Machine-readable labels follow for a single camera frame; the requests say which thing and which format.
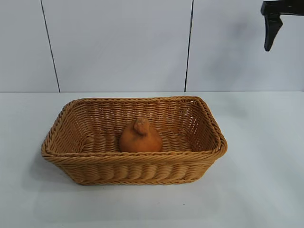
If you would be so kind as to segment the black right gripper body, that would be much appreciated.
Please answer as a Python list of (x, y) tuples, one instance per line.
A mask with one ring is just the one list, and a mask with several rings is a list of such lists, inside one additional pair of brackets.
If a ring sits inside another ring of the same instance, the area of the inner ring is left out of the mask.
[(304, 0), (270, 0), (263, 1), (261, 7), (262, 15), (304, 15)]

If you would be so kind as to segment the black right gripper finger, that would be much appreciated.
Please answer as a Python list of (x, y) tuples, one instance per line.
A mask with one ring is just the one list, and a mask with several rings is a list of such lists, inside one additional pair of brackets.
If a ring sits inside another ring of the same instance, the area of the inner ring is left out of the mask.
[(265, 51), (270, 51), (283, 22), (279, 14), (268, 14), (264, 16), (264, 19), (266, 28), (264, 48)]

